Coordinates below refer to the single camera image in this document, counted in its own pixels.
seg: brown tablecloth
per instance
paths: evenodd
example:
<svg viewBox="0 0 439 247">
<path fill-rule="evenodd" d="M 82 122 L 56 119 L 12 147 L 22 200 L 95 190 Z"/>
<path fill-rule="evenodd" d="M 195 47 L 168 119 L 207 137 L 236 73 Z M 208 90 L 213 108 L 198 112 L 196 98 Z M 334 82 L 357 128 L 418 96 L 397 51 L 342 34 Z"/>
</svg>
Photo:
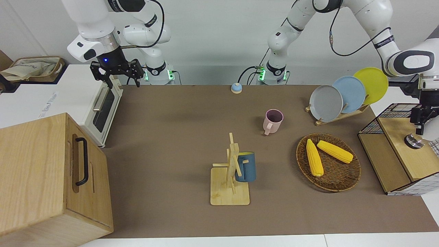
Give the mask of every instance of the brown tablecloth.
<svg viewBox="0 0 439 247">
<path fill-rule="evenodd" d="M 316 127 L 304 111 L 314 88 L 244 86 L 233 94 L 230 86 L 125 87 L 103 149 L 115 228 L 106 237 L 439 231 L 421 197 L 384 194 L 356 135 L 372 111 Z M 277 133 L 264 136 L 271 108 L 285 117 Z M 210 169 L 227 161 L 229 132 L 241 151 L 255 152 L 248 206 L 209 203 Z M 295 149 L 314 132 L 354 150 L 362 173 L 353 189 L 322 192 L 302 176 Z"/>
</svg>

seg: wire basket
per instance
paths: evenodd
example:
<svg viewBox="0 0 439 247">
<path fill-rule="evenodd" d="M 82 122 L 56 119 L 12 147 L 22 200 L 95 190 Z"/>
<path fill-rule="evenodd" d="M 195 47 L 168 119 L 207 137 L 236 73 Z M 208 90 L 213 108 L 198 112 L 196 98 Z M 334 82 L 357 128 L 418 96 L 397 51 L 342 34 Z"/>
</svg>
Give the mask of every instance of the wire basket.
<svg viewBox="0 0 439 247">
<path fill-rule="evenodd" d="M 306 141 L 311 139 L 314 144 L 320 140 L 334 144 L 354 155 L 351 163 L 346 164 L 330 156 L 317 148 L 320 159 L 322 160 L 324 174 L 315 177 L 311 174 L 308 157 L 306 155 Z M 359 181 L 361 175 L 360 162 L 353 150 L 339 138 L 325 133 L 313 133 L 302 138 L 297 145 L 296 159 L 300 170 L 305 177 L 317 187 L 332 192 L 340 192 L 353 188 Z"/>
</svg>

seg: dark blue mug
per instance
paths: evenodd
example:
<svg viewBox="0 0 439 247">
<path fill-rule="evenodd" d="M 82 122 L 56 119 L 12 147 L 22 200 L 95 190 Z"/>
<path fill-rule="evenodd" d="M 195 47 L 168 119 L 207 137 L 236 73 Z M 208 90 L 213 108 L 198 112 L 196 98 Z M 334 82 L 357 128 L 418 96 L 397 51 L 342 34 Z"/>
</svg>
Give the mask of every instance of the dark blue mug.
<svg viewBox="0 0 439 247">
<path fill-rule="evenodd" d="M 252 182 L 256 180 L 256 163 L 254 152 L 239 152 L 238 165 L 242 176 L 235 172 L 235 179 L 238 182 Z"/>
</svg>

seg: yellow corn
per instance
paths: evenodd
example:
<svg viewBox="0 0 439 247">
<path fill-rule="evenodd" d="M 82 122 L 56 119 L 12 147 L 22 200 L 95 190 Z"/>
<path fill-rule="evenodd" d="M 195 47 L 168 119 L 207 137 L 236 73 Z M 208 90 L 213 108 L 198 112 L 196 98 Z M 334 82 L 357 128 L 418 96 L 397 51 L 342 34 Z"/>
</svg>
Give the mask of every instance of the yellow corn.
<svg viewBox="0 0 439 247">
<path fill-rule="evenodd" d="M 346 164 L 351 163 L 352 159 L 354 158 L 354 155 L 352 155 L 348 151 L 339 148 L 336 145 L 331 144 L 329 142 L 320 140 L 319 143 L 317 143 L 317 147 L 319 147 L 325 153 L 331 155 L 332 157 L 340 161 L 343 161 Z"/>
<path fill-rule="evenodd" d="M 311 174 L 316 177 L 323 175 L 322 161 L 320 160 L 319 152 L 316 145 L 314 145 L 311 139 L 306 141 L 306 155 L 308 156 L 309 168 Z"/>
</svg>

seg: mug handle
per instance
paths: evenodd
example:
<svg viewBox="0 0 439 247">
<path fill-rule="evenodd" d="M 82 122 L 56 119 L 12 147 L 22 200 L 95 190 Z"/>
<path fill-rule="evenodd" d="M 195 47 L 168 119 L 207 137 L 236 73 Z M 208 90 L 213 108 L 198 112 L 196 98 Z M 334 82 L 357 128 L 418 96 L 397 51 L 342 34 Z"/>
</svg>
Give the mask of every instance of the mug handle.
<svg viewBox="0 0 439 247">
<path fill-rule="evenodd" d="M 265 135 L 268 135 L 270 133 L 271 127 L 273 127 L 272 123 L 268 123 L 266 130 L 265 130 Z"/>
</svg>

